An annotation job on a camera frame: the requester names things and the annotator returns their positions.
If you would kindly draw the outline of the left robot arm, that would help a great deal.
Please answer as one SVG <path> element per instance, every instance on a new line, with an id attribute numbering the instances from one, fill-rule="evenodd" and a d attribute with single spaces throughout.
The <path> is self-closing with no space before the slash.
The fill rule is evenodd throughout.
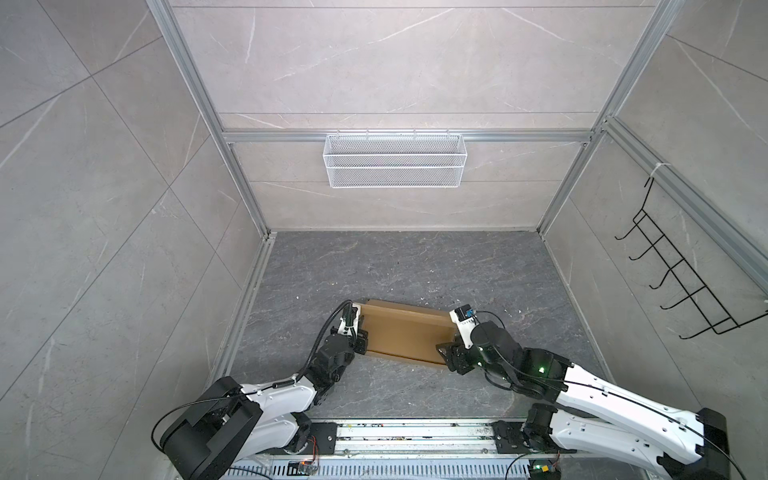
<path id="1" fill-rule="evenodd" d="M 368 333 L 338 330 L 318 346 L 302 375 L 271 384 L 216 380 L 195 401 L 174 408 L 181 415 L 153 445 L 184 479 L 219 479 L 237 461 L 266 450 L 301 451 L 310 438 L 306 411 L 320 404 L 358 354 Z"/>

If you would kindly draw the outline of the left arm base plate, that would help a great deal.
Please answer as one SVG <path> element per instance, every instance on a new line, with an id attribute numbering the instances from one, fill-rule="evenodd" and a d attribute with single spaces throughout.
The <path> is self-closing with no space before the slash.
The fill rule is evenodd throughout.
<path id="1" fill-rule="evenodd" d="M 339 425 L 335 422 L 317 422 L 300 426 L 289 449 L 295 454 L 333 455 L 336 449 Z"/>

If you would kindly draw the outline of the brown cardboard box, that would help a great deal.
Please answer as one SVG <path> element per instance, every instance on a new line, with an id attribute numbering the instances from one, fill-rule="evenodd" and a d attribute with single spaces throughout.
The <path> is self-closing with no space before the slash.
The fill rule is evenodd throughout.
<path id="1" fill-rule="evenodd" d="M 447 369 L 437 345 L 452 343 L 458 333 L 448 312 L 382 300 L 360 307 L 367 356 Z"/>

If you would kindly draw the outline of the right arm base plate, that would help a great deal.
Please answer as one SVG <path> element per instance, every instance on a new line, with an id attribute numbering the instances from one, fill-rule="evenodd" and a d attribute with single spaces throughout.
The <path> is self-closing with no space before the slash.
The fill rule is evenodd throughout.
<path id="1" fill-rule="evenodd" d="M 545 425 L 499 420 L 491 423 L 490 426 L 499 454 L 553 454 L 560 450 L 550 437 L 551 429 Z"/>

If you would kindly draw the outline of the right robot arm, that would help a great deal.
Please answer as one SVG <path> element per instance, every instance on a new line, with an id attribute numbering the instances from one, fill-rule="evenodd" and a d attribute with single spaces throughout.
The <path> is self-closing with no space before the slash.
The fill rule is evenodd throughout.
<path id="1" fill-rule="evenodd" d="M 533 399 L 521 427 L 538 452 L 586 451 L 642 468 L 663 479 L 728 479 L 725 417 L 664 405 L 614 385 L 571 360 L 526 348 L 469 307 L 450 314 L 453 341 L 439 344 L 448 369 L 482 370 L 493 386 Z"/>

